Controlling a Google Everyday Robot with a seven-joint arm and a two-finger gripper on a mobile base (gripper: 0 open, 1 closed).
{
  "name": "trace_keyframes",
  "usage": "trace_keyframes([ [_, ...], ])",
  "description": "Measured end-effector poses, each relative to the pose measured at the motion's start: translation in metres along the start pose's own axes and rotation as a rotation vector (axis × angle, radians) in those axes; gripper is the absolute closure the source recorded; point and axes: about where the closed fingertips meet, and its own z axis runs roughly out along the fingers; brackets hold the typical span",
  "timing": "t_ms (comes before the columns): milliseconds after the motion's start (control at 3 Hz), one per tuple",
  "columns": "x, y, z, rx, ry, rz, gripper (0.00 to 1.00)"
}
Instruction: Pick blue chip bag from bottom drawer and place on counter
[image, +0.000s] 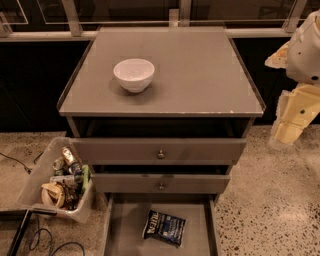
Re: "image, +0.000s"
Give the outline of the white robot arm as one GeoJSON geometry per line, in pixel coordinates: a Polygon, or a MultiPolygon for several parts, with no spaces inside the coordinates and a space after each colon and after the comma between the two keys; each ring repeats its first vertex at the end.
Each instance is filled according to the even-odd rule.
{"type": "Polygon", "coordinates": [[[265,65],[285,69],[297,82],[278,99],[269,144],[281,150],[292,146],[320,113],[320,10],[312,12],[265,65]]]}

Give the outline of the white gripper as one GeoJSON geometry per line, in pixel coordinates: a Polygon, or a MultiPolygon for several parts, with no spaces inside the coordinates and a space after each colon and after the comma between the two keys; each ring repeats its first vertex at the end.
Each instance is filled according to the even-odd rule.
{"type": "MultiPolygon", "coordinates": [[[[265,65],[285,69],[289,43],[283,44],[265,60],[265,65]]],[[[269,145],[277,150],[292,146],[314,118],[320,113],[320,88],[299,84],[292,92],[283,90],[277,104],[269,145]]]]}

